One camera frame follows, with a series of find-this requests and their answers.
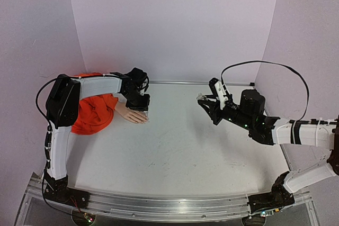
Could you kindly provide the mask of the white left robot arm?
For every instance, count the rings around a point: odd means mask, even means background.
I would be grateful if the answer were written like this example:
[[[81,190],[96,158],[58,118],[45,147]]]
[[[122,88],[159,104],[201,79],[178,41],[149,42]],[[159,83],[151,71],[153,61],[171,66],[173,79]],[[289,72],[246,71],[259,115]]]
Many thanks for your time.
[[[66,152],[72,126],[78,118],[81,100],[99,95],[121,94],[127,100],[126,106],[131,110],[146,112],[150,95],[149,77],[141,69],[121,74],[118,72],[87,77],[60,74],[51,80],[53,87],[46,101],[48,122],[45,139],[46,172],[49,184],[67,180]]]

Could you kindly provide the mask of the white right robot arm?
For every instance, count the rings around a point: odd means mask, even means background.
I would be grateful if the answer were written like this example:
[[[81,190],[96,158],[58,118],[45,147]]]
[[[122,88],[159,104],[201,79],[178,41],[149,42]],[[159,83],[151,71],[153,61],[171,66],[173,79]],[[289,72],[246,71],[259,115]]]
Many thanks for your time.
[[[214,125],[226,120],[245,129],[259,144],[286,149],[292,165],[281,185],[288,193],[338,176],[338,119],[288,120],[266,116],[264,96],[251,89],[242,91],[239,104],[225,92],[199,94],[197,101]]]

